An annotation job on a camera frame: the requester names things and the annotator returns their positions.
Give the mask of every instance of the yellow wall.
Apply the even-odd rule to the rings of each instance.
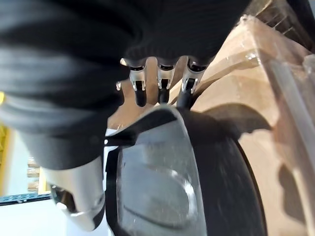
[[[0,92],[0,105],[4,100],[3,92]],[[6,156],[6,146],[9,130],[0,122],[0,196],[2,195],[2,187],[4,181],[4,166]]]

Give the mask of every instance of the white surface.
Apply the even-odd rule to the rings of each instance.
[[[104,164],[107,160],[108,149],[104,150]],[[1,235],[13,236],[110,236],[106,216],[101,225],[93,232],[79,230],[65,215],[59,211],[53,201],[0,206]]]
[[[30,153],[20,135],[10,130],[4,167],[3,195],[28,193],[28,157]]]

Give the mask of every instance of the robotic hand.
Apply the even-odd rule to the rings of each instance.
[[[187,107],[248,3],[0,2],[0,119],[20,132],[56,206],[83,230],[94,230],[104,214],[103,145],[107,118],[119,106],[116,82],[130,73],[145,105],[145,61],[155,56],[160,101],[167,101],[177,59],[187,55],[178,101]]]

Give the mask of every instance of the black sleeve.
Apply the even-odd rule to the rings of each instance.
[[[0,2],[0,119],[40,166],[97,158],[119,105],[115,83],[128,78],[119,61],[134,35],[110,1],[97,2]]]
[[[103,153],[119,64],[182,55],[209,63],[250,0],[1,0],[0,119],[37,163],[81,166]]]

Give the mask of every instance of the silver metal part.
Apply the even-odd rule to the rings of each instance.
[[[185,92],[187,90],[188,80],[193,79],[194,84],[193,84],[192,88],[190,89],[190,93],[193,94],[195,92],[196,87],[199,84],[204,72],[205,72],[205,69],[202,71],[196,72],[196,71],[190,70],[189,67],[186,66],[186,68],[184,70],[183,78],[182,78],[182,91]]]
[[[158,88],[162,89],[162,80],[167,80],[166,89],[170,89],[173,77],[175,73],[175,67],[172,70],[162,70],[160,67],[157,69],[157,84]]]
[[[52,192],[58,187],[72,195],[74,202],[70,204],[75,206],[75,212],[69,210],[67,203],[55,201],[56,206],[82,230],[94,230],[97,227],[94,218],[105,204],[101,157],[73,169],[43,168],[43,171],[47,182],[52,185]]]
[[[142,90],[146,90],[146,82],[147,82],[147,71],[146,67],[144,67],[142,70],[130,70],[130,81],[132,84],[132,87],[135,91],[138,90],[136,86],[136,81],[142,82]]]
[[[117,83],[116,83],[116,89],[117,89],[118,91],[120,91],[120,90],[122,89],[122,83],[117,82]]]

